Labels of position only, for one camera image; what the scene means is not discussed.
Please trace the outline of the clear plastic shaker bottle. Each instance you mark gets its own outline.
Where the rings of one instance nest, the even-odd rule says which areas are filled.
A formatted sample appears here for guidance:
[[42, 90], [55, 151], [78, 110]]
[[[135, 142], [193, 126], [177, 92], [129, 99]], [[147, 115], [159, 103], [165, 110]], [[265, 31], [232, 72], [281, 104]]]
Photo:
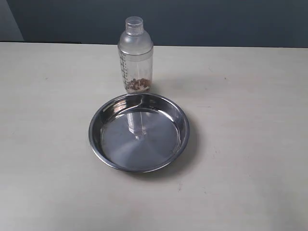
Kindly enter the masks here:
[[154, 44], [144, 29], [143, 19], [130, 16], [118, 42], [118, 54], [124, 87], [133, 79], [153, 78]]

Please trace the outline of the round stainless steel plate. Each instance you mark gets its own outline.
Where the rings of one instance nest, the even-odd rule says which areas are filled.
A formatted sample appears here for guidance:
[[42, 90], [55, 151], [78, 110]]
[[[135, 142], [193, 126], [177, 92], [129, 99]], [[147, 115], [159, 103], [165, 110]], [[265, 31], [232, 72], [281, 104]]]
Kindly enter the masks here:
[[169, 165], [183, 153], [190, 124], [170, 99], [130, 93], [97, 110], [88, 137], [94, 154], [106, 165], [127, 173], [148, 173]]

